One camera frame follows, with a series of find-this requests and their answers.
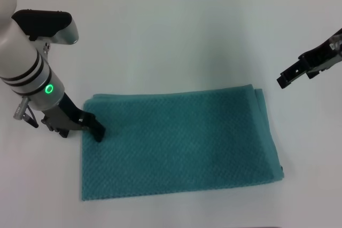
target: white tabletop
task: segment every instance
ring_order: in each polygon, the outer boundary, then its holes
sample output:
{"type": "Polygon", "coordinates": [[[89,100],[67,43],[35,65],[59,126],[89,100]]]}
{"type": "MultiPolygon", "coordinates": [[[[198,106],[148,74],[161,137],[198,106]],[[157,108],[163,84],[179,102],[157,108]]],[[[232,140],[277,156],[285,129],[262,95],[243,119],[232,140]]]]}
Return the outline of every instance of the white tabletop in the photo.
{"type": "Polygon", "coordinates": [[[285,178],[82,202],[81,134],[14,120],[20,98],[0,83],[0,227],[341,227],[342,64],[284,90],[276,81],[342,27],[339,2],[18,0],[72,14],[80,40],[52,45],[49,62],[79,107],[95,93],[262,88],[285,178]]]}

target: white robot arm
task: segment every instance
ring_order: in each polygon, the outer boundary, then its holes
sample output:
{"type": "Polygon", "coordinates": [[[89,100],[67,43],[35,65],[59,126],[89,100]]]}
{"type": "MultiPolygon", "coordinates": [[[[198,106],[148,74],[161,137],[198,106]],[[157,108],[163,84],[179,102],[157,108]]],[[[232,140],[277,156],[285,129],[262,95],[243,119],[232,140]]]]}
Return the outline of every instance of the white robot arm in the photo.
{"type": "Polygon", "coordinates": [[[65,12],[21,10],[17,0],[0,0],[0,78],[22,97],[14,118],[38,127],[30,110],[45,114],[42,122],[67,137],[69,130],[88,130],[101,141],[104,127],[91,113],[78,109],[48,64],[48,49],[33,43],[74,44],[79,36],[71,15],[65,12]],[[32,118],[25,111],[29,109],[32,118]]]}

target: folded towel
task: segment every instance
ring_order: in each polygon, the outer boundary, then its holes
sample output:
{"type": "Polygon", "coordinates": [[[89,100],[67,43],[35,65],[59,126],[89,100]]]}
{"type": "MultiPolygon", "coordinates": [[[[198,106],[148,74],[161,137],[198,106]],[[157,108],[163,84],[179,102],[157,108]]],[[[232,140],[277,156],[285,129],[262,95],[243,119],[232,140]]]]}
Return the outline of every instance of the folded towel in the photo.
{"type": "Polygon", "coordinates": [[[271,183],[284,177],[261,89],[95,95],[84,110],[106,128],[83,133],[82,200],[271,183]]]}

